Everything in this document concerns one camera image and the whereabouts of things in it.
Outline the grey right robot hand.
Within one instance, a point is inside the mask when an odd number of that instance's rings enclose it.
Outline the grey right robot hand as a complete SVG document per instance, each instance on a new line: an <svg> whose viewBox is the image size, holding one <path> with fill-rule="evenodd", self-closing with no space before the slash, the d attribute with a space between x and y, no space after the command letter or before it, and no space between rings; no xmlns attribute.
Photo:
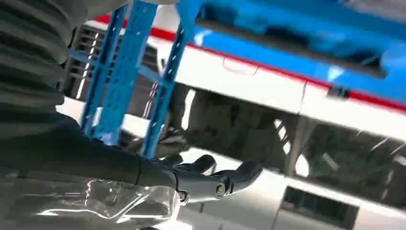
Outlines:
<svg viewBox="0 0 406 230"><path fill-rule="evenodd" d="M87 137L74 119L59 113L0 113L0 168L20 178L90 178L140 186L162 185L197 203L244 190L262 173L258 163L245 161L235 170L204 175L214 162L210 155L189 164L180 164L179 158L148 160Z"/></svg>

